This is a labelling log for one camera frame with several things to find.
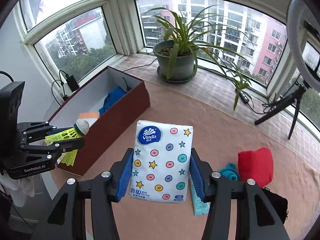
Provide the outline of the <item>light teal tube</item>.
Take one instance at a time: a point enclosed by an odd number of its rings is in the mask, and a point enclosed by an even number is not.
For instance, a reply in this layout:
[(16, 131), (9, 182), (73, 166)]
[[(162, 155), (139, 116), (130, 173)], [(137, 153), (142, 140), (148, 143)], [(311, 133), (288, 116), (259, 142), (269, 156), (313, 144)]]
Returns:
[(189, 181), (194, 215), (201, 216), (207, 214), (209, 212), (210, 204), (204, 203), (200, 197), (197, 196), (191, 176), (189, 176)]

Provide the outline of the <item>Vinda patterned tissue pack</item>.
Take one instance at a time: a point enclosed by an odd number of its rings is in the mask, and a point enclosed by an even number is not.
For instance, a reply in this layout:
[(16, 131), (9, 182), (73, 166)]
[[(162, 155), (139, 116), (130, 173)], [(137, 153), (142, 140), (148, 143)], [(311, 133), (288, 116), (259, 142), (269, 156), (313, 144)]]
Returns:
[(193, 126), (137, 121), (130, 197), (185, 202), (192, 142)]

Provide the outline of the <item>grey flower pot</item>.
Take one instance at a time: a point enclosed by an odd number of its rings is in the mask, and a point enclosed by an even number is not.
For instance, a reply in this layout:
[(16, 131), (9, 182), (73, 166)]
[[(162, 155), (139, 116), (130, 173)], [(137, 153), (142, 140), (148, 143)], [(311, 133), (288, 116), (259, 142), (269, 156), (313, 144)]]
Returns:
[(196, 74), (195, 60), (191, 53), (177, 55), (172, 68), (169, 68), (170, 52), (174, 46), (173, 40), (163, 41), (153, 48), (158, 60), (157, 74), (167, 83), (186, 83)]

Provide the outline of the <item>blue towel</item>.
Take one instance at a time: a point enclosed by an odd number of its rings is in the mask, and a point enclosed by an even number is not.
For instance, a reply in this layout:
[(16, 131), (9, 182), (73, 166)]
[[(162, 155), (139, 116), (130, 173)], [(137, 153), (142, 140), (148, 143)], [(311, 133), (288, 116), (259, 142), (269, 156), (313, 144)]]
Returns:
[(117, 86), (115, 89), (111, 90), (104, 100), (103, 106), (99, 109), (99, 114), (102, 116), (106, 111), (108, 111), (115, 103), (117, 103), (126, 92)]

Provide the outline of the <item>dark red storage box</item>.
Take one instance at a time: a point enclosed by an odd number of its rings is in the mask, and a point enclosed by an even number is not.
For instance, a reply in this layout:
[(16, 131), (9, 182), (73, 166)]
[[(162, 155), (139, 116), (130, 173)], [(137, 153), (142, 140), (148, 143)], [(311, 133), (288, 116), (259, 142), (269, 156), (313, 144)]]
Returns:
[(100, 71), (75, 91), (49, 118), (58, 128), (71, 127), (81, 114), (97, 112), (108, 94), (117, 87), (125, 95), (102, 114), (84, 137), (74, 165), (59, 163), (57, 168), (83, 176), (100, 156), (150, 107), (150, 97), (142, 79), (112, 67)]

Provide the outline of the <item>green potted plant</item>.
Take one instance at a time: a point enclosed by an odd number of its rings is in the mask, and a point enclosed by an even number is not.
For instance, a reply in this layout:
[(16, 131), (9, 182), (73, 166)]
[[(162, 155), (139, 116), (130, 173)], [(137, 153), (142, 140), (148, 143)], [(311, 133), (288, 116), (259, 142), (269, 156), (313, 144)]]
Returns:
[(244, 77), (240, 67), (230, 60), (225, 60), (225, 54), (233, 54), (239, 58), (242, 55), (229, 48), (221, 47), (201, 40), (200, 37), (211, 34), (217, 30), (232, 28), (230, 25), (217, 25), (211, 23), (211, 18), (217, 16), (206, 7), (196, 14), (189, 22), (185, 22), (183, 15), (165, 7), (155, 7), (144, 12), (147, 17), (156, 18), (163, 28), (163, 41), (173, 40), (174, 46), (170, 52), (169, 68), (172, 68), (178, 53), (191, 53), (195, 60), (196, 71), (198, 69), (198, 53), (203, 52), (221, 70), (222, 76), (235, 87), (235, 99), (233, 108), (236, 109), (239, 101), (239, 92), (249, 88), (251, 82)]

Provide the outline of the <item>red cloth pouch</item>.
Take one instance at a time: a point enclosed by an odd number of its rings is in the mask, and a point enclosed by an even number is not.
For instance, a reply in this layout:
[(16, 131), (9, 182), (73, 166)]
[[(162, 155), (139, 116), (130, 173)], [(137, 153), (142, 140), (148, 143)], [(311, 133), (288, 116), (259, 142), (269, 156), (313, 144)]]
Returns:
[(238, 171), (242, 182), (254, 179), (259, 187), (264, 187), (272, 181), (273, 169), (272, 152), (267, 147), (238, 153)]

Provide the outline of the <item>teal silicone funnel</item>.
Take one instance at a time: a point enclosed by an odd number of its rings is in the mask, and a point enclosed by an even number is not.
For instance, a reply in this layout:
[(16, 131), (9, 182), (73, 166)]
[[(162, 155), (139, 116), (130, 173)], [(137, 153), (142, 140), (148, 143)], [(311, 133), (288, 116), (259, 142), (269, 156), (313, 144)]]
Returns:
[(226, 167), (219, 170), (219, 173), (233, 181), (238, 181), (240, 177), (234, 163), (228, 163)]

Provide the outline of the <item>orange white tissue pack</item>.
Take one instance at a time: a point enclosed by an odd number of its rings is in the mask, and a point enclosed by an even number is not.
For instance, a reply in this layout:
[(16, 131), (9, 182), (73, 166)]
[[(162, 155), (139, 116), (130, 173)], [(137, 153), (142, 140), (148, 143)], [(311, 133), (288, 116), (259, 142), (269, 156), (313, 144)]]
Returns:
[(78, 115), (78, 120), (86, 120), (91, 127), (100, 118), (99, 112), (86, 112)]

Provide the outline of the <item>black power adapter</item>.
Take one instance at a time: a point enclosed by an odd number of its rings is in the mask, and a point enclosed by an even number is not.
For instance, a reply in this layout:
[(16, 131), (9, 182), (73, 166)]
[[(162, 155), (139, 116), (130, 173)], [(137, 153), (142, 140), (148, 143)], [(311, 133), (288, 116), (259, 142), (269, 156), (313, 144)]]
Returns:
[(77, 83), (77, 81), (73, 75), (67, 75), (66, 81), (67, 81), (68, 87), (70, 88), (70, 90), (72, 92), (75, 92), (76, 90), (79, 89), (79, 84)]

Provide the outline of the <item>black tripod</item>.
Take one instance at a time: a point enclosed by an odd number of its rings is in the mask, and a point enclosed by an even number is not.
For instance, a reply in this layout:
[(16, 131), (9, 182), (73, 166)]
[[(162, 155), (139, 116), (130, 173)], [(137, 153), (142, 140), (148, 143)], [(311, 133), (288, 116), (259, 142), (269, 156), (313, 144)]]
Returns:
[(282, 110), (284, 110), (286, 107), (288, 107), (289, 105), (296, 103), (296, 110), (295, 110), (295, 114), (293, 116), (293, 120), (292, 120), (292, 124), (291, 124), (291, 128), (289, 131), (289, 135), (288, 135), (288, 139), (291, 139), (293, 130), (295, 128), (297, 119), (298, 119), (298, 114), (300, 111), (300, 103), (302, 100), (303, 95), (306, 93), (306, 91), (311, 88), (306, 81), (303, 81), (302, 83), (297, 83), (298, 88), (292, 92), (290, 95), (285, 96), (284, 98), (281, 98), (280, 100), (278, 100), (277, 102), (273, 103), (273, 108), (267, 113), (265, 114), (263, 117), (261, 117), (260, 119), (256, 120), (254, 122), (255, 125), (259, 125), (263, 122), (265, 122), (266, 120), (268, 120), (269, 118), (275, 116), (276, 114), (280, 113)]

